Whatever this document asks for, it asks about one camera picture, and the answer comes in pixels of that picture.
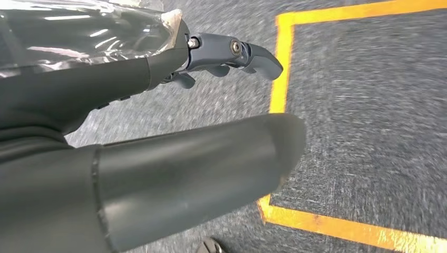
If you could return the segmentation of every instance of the yellow line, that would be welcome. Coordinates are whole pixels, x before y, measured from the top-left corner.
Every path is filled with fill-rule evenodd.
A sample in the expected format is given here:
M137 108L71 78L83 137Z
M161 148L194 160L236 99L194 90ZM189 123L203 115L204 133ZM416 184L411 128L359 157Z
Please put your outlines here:
M294 27L278 24L278 40L276 42L276 57L284 70L271 86L270 113L286 111L287 84L289 83L290 55L293 47Z
M424 12L441 8L447 8L446 0L397 0L328 9L315 9L304 12L289 12L280 14L277 18L278 23L288 26Z
M264 221L402 252L447 252L447 240L313 213L264 206Z
M273 81L270 113L286 111L294 25L414 13L439 8L447 8L447 0L395 0L278 15L276 54L284 71ZM269 203L270 195L258 200L264 222L402 252L447 252L446 239L271 206Z

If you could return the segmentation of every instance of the gray plastic cover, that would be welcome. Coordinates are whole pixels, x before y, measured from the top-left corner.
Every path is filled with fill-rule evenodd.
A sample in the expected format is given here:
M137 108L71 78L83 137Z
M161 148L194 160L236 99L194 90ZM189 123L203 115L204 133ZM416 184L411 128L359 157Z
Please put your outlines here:
M1 0L0 78L159 54L174 47L181 17L96 0Z

